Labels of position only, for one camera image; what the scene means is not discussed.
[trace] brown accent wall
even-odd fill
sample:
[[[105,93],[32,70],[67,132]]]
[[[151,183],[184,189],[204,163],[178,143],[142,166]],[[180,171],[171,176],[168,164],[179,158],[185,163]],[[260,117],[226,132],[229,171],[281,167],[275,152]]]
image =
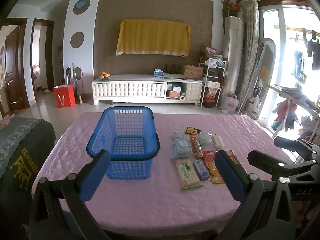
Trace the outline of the brown accent wall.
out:
[[[94,75],[152,74],[164,64],[199,64],[202,48],[210,46],[213,2],[209,0],[99,0],[93,45]],[[160,19],[183,22],[191,26],[188,57],[167,55],[116,56],[120,23],[124,19]]]

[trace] red gift bag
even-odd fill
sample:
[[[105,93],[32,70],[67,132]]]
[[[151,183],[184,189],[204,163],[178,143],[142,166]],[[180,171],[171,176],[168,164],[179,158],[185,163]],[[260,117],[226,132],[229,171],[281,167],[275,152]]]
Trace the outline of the red gift bag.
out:
[[[56,86],[53,88],[57,107],[73,107],[76,104],[73,85]]]

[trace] blue garment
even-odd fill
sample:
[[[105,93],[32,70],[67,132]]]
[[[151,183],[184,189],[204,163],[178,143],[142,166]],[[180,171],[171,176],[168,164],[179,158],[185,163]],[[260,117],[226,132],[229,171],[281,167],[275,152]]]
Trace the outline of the blue garment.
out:
[[[294,60],[295,60],[295,64],[294,64],[294,68],[292,71],[292,75],[294,75],[296,77],[296,79],[300,78],[300,71],[301,71],[301,65],[302,65],[302,52],[299,50],[296,50],[296,52],[294,53]]]

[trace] white plastic bag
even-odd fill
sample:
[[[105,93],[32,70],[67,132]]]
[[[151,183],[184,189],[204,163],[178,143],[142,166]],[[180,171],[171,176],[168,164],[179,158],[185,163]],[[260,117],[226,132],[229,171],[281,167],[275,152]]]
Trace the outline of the white plastic bag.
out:
[[[236,95],[231,95],[226,97],[221,105],[222,110],[228,110],[229,113],[233,113],[236,110],[236,107],[239,104],[238,97]]]

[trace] pink tablecloth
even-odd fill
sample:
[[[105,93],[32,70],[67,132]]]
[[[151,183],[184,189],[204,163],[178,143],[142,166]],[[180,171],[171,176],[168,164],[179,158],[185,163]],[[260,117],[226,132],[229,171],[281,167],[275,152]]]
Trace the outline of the pink tablecloth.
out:
[[[101,113],[84,113],[57,142],[45,161],[39,178],[64,179],[78,173],[92,159],[86,153],[87,142]],[[151,176],[145,180],[111,180],[106,176],[91,201],[86,202],[102,228],[131,236],[174,236],[221,231],[239,203],[234,201],[226,185],[203,182],[200,189],[181,191],[181,182],[172,158],[169,134],[196,127],[203,132],[218,134],[225,150],[232,150],[248,173],[261,179],[271,176],[249,165],[247,155],[256,149],[288,163],[292,161],[273,145],[272,139],[253,120],[243,115],[155,114],[161,150],[154,159]],[[66,203],[61,203],[68,210]]]

